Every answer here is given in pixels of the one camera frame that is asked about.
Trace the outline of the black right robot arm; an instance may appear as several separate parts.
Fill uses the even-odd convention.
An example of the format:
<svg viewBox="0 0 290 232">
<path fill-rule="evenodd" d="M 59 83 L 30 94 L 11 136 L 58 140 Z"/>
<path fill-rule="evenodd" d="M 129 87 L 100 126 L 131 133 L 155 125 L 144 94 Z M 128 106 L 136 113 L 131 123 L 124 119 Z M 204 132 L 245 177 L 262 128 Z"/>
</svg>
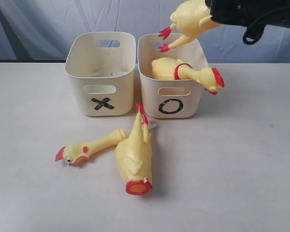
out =
<svg viewBox="0 0 290 232">
<path fill-rule="evenodd" d="M 212 20 L 248 27 L 258 24 L 290 28 L 290 0 L 206 0 Z"/>
</svg>

